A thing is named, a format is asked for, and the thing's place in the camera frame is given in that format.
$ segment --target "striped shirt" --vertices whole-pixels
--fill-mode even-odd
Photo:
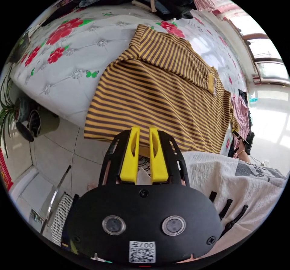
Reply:
[[[219,153],[230,122],[238,130],[216,69],[185,39],[138,25],[129,48],[101,76],[84,137],[111,142],[139,126],[139,154],[148,157],[154,126],[172,135],[181,151]]]

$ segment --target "qr code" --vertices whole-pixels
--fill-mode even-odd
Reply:
[[[130,241],[129,262],[155,263],[155,242]]]

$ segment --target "bed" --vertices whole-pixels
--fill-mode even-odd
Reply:
[[[216,68],[232,95],[238,95],[238,89],[246,91],[242,71],[225,38],[202,13],[192,14],[191,20],[163,22],[131,4],[74,10],[37,29],[11,78],[39,104],[84,128],[102,73],[128,48],[137,25],[145,24],[188,40]],[[228,154],[232,138],[229,125],[221,154]]]

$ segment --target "bracelet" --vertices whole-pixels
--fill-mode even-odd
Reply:
[[[239,153],[237,153],[237,155],[239,156],[239,154],[242,153],[242,152],[246,152],[246,151],[245,151],[245,150],[242,150],[242,151],[240,151]]]

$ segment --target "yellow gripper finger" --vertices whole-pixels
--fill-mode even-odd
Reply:
[[[137,182],[139,139],[140,139],[140,128],[132,127],[120,173],[120,179],[123,182],[135,184]]]
[[[149,142],[151,183],[167,182],[168,172],[157,128],[149,128]]]

